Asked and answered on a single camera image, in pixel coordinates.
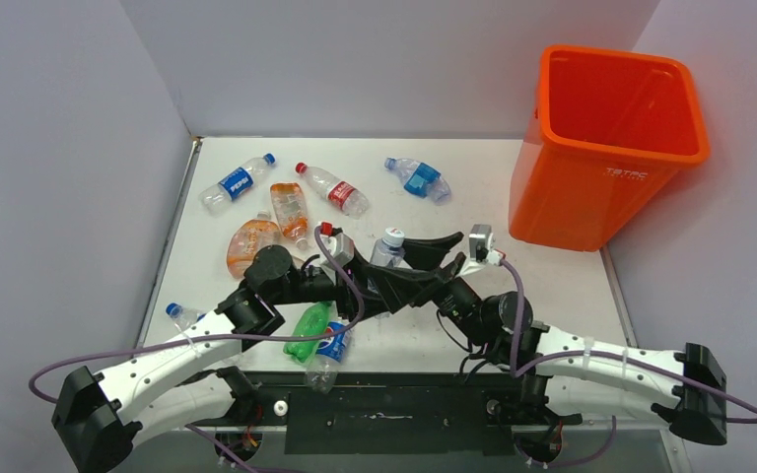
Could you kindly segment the crushed Ganten water bottle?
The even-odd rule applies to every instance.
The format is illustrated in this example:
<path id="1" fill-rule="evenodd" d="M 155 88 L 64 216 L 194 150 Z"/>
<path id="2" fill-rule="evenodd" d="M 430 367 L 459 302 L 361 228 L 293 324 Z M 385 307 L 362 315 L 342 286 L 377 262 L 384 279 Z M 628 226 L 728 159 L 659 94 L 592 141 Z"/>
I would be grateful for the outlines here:
<path id="1" fill-rule="evenodd" d="M 398 267 L 404 257 L 405 233 L 399 228 L 386 228 L 374 245 L 370 263 L 379 267 Z"/>

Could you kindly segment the green plastic bottle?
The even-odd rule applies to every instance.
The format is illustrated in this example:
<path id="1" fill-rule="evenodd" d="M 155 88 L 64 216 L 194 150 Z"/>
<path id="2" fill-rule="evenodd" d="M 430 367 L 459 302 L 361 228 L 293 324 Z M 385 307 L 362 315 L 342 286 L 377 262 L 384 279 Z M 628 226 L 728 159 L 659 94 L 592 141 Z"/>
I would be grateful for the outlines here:
<path id="1" fill-rule="evenodd" d="M 314 337 L 324 333 L 330 321 L 333 302 L 321 302 L 307 308 L 295 326 L 292 336 Z M 291 341 L 283 346 L 283 353 L 293 362 L 305 365 L 314 355 L 319 340 Z"/>

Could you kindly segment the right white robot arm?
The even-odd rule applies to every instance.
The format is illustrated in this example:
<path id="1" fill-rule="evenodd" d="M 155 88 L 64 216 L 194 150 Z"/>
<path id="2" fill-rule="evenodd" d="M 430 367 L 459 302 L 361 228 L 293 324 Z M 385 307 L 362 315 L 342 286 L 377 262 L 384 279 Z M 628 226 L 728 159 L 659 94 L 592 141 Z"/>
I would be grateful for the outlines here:
<path id="1" fill-rule="evenodd" d="M 662 421 L 698 444 L 727 442 L 726 376 L 704 345 L 671 351 L 596 341 L 534 320 L 520 292 L 482 299 L 459 277 L 432 273 L 410 287 L 410 305 L 434 304 L 474 347 L 473 359 L 514 370 L 518 409 L 531 422 L 602 414 Z"/>

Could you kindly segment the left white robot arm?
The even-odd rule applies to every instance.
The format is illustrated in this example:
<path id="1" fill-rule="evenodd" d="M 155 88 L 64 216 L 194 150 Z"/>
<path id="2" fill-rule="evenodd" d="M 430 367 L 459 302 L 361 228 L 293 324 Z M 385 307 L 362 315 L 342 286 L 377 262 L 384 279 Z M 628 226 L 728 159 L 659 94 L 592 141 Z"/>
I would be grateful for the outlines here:
<path id="1" fill-rule="evenodd" d="M 331 235 L 336 255 L 322 244 Z M 333 302 L 347 313 L 348 327 L 380 313 L 426 303 L 448 284 L 454 270 L 441 268 L 461 232 L 403 245 L 405 267 L 368 263 L 339 228 L 318 227 L 315 237 L 327 268 L 299 269 L 282 245 L 261 249 L 239 287 L 216 308 L 164 344 L 118 352 L 122 363 L 91 372 L 87 357 L 63 381 L 52 417 L 54 430 L 80 472 L 108 472 L 156 433 L 146 423 L 147 408 L 161 397 L 181 394 L 181 385 L 211 365 L 263 342 L 280 341 L 282 304 Z"/>

